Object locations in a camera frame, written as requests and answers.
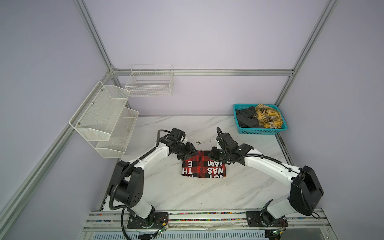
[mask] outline yellow plaid cloth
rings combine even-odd
[[[265,128],[281,128],[283,120],[278,110],[259,104],[255,107],[259,124]]]

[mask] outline turquoise laundry basket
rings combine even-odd
[[[245,128],[245,127],[239,127],[239,122],[237,121],[237,117],[236,117],[236,109],[237,110],[243,110],[243,109],[249,108],[251,106],[256,107],[257,105],[259,105],[259,104],[234,104],[233,105],[233,113],[235,115],[235,121],[236,121],[236,126],[237,126],[237,132],[238,133],[240,133],[240,134],[269,134],[269,135],[274,135],[274,134],[277,134],[277,133],[279,133],[281,131],[287,130],[287,124],[285,123],[283,115],[281,115],[281,118],[283,119],[283,125],[279,129],[275,129],[275,128]],[[272,105],[272,104],[264,104],[264,105],[268,106],[268,107],[271,107],[271,108],[274,108],[274,109],[278,110],[281,113],[280,109],[276,105]]]

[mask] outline mesh shelf tier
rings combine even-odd
[[[174,76],[172,65],[131,65],[125,85],[131,97],[171,96]]]
[[[117,86],[102,86],[92,103],[75,123],[75,130],[87,141],[108,141],[116,126],[129,91]]]
[[[138,111],[123,108],[110,140],[99,141],[95,149],[104,158],[122,157],[127,149],[138,115]]]

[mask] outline white marble table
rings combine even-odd
[[[216,127],[220,127],[239,145],[247,143],[286,163],[274,135],[238,134],[233,116],[139,117],[122,160],[137,158],[155,144],[159,129],[173,127],[185,131],[197,150],[216,146]],[[181,166],[182,162],[173,154],[145,171],[143,196],[156,210],[262,208],[270,199],[289,192],[274,178],[240,163],[226,165],[227,176],[222,179],[185,177],[181,175]]]

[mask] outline dark gray cloth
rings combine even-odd
[[[259,125],[259,120],[257,120],[257,113],[255,107],[249,107],[243,110],[236,109],[237,122],[239,127],[245,128],[264,128]]]

